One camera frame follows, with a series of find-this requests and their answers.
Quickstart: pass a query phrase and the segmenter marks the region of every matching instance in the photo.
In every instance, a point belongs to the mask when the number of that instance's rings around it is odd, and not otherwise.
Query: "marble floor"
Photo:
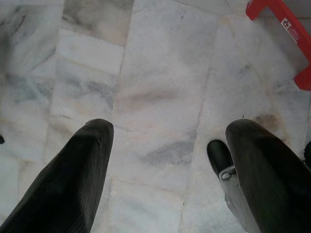
[[[286,2],[311,33],[309,3]],[[299,157],[311,140],[311,93],[293,82],[308,62],[246,3],[0,0],[0,224],[72,134],[104,118],[115,137],[93,233],[242,233],[207,142],[243,117]]]

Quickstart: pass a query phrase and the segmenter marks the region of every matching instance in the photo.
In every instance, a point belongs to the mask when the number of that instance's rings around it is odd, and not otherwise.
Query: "stain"
[[[124,99],[124,106],[131,111],[169,102],[178,97],[178,91],[172,89],[157,88],[135,93]]]
[[[273,132],[277,131],[280,127],[279,121],[272,114],[259,115],[254,119],[254,121],[265,127],[267,130]]]
[[[160,164],[186,166],[191,163],[193,147],[194,143],[192,142],[174,142],[147,154],[142,158],[142,162],[149,163],[152,166]]]
[[[239,70],[238,75],[239,75],[239,76],[245,76],[245,75],[249,72],[249,70],[250,70],[251,68],[252,68],[252,67],[251,67],[249,64],[243,66],[243,68],[241,68],[241,69]]]

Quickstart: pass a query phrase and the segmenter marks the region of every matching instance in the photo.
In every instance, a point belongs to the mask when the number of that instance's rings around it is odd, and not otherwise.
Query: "sticker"
[[[290,23],[290,21],[287,18],[284,18],[281,21],[281,24],[285,28],[285,30],[289,33],[289,35],[292,37],[294,42],[297,44],[299,40],[299,34],[296,31],[296,29],[292,27],[292,24]]]
[[[287,18],[284,18],[281,22],[281,24],[283,25],[283,27],[288,30],[292,24],[290,23],[290,21]]]

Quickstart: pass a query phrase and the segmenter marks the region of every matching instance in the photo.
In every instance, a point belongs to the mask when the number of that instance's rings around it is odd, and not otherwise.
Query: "red object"
[[[266,6],[276,15],[281,25],[308,59],[308,67],[294,80],[300,89],[311,91],[311,37],[282,0],[252,0],[247,5],[246,14],[254,20]]]

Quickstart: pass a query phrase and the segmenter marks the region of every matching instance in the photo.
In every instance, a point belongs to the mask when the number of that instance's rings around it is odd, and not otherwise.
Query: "floor tile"
[[[114,179],[111,233],[178,233],[183,200],[176,194]]]
[[[62,5],[64,0],[0,0],[0,5]]]
[[[220,16],[230,15],[233,13],[230,5],[226,0],[176,0],[180,3],[205,10]]]
[[[245,60],[247,72],[252,71],[263,87],[259,94],[246,92],[245,96],[252,96],[262,103],[268,100],[271,105],[269,110],[262,111],[260,116],[252,116],[251,119],[264,124],[298,156],[301,156],[306,134],[310,93],[299,90],[293,78],[307,66],[306,59],[291,37],[279,26],[276,19],[268,18],[251,22],[245,17],[232,16],[223,18],[222,24],[228,31],[227,38],[223,39],[223,44],[230,44],[228,38],[231,37],[235,49],[239,52],[235,57],[230,58],[234,52],[231,48],[227,49],[226,59],[229,60],[225,63],[226,66],[232,66],[235,61],[238,61],[238,57]],[[246,103],[243,102],[237,111],[242,113]]]
[[[4,87],[5,87],[5,74],[0,73],[0,103],[2,95],[4,93]]]
[[[174,1],[135,4],[113,111],[109,171],[183,192],[217,18]]]
[[[25,76],[56,49],[62,6],[2,6],[0,72]]]
[[[0,105],[0,132],[5,144],[0,147],[0,154],[42,161],[54,79],[54,59],[29,75],[6,75]]]
[[[62,28],[125,46],[134,0],[65,0]]]
[[[232,31],[235,23],[241,31]],[[224,192],[209,164],[208,141],[216,138],[225,141],[227,125],[243,117],[261,121],[269,130],[283,135],[283,131],[270,122],[278,121],[262,81],[249,61],[255,57],[248,51],[246,54],[250,58],[246,59],[243,47],[238,44],[240,42],[255,53],[260,25],[250,30],[245,28],[249,27],[243,19],[228,18],[221,22],[216,34],[182,214],[182,233],[244,232],[227,208]]]
[[[58,59],[53,94],[53,116],[89,121],[110,120],[117,88],[116,75],[98,72]]]
[[[237,219],[227,208],[225,194],[206,154],[207,140],[199,135],[196,141],[180,233],[244,233]]]
[[[232,9],[240,16],[245,15],[246,6],[250,0],[227,0]],[[311,2],[305,0],[283,0],[296,17],[310,18]],[[274,14],[268,9],[264,9],[260,14],[262,17],[273,17]]]
[[[20,163],[18,176],[18,197],[22,199],[30,185],[35,181],[40,171],[45,167],[42,162],[27,162]]]
[[[258,70],[266,78],[279,111],[289,147],[302,156],[311,93],[299,90],[294,77],[308,62],[276,19],[266,19],[267,33],[259,49]]]
[[[0,155],[0,222],[17,205],[19,164],[15,158]]]
[[[57,79],[46,145],[46,161],[53,158],[89,120],[111,120],[117,76],[58,58]]]
[[[118,75],[123,47],[87,35],[60,30],[57,53],[80,65]]]

